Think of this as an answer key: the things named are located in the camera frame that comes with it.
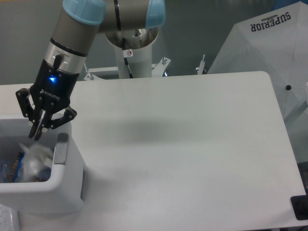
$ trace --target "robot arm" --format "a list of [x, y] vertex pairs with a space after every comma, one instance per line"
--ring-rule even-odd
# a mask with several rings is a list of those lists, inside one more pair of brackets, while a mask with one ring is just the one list
[[[70, 96], [98, 30], [154, 28], [165, 22], [164, 0], [105, 1], [63, 1], [35, 83], [30, 89], [16, 92], [23, 116], [32, 123], [30, 138], [35, 136], [38, 140], [43, 131], [55, 129], [76, 117], [76, 111], [69, 106]], [[31, 106], [30, 95], [35, 108]], [[63, 109], [63, 117], [52, 119], [53, 114]]]

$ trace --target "black object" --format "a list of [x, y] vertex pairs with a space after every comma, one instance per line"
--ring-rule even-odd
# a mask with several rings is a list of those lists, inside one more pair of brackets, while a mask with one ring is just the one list
[[292, 207], [298, 220], [308, 220], [308, 197], [307, 195], [292, 196]]
[[[70, 96], [76, 84], [79, 74], [70, 74], [60, 71], [58, 68], [63, 60], [62, 55], [55, 57], [53, 66], [43, 60], [35, 83], [30, 89], [20, 89], [16, 92], [20, 109], [24, 117], [29, 118], [33, 123], [29, 138], [35, 136], [37, 141], [41, 137], [42, 129], [55, 129], [71, 120], [77, 112], [70, 105]], [[35, 108], [33, 109], [29, 101], [32, 96]], [[64, 116], [52, 120], [52, 115], [65, 109]], [[39, 125], [43, 110], [45, 115]]]

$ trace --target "white umbrella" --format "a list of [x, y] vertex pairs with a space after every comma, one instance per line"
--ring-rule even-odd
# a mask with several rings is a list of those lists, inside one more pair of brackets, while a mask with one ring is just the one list
[[208, 73], [244, 71], [267, 72], [282, 116], [289, 114], [308, 82], [308, 5], [298, 2], [233, 26]]

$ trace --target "plastic bag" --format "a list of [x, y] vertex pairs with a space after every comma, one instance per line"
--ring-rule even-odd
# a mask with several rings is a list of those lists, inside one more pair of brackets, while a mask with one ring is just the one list
[[0, 160], [0, 183], [11, 182], [11, 172], [14, 162], [9, 160]]
[[46, 181], [51, 174], [53, 151], [41, 144], [34, 143], [30, 148], [20, 144], [25, 152], [15, 182]]

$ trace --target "blue light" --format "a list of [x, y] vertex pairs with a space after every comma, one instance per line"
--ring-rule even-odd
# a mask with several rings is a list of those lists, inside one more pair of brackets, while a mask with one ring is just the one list
[[55, 82], [56, 82], [56, 78], [55, 78], [54, 76], [49, 77], [49, 79], [50, 79], [50, 81], [51, 81], [52, 83], [55, 83]]

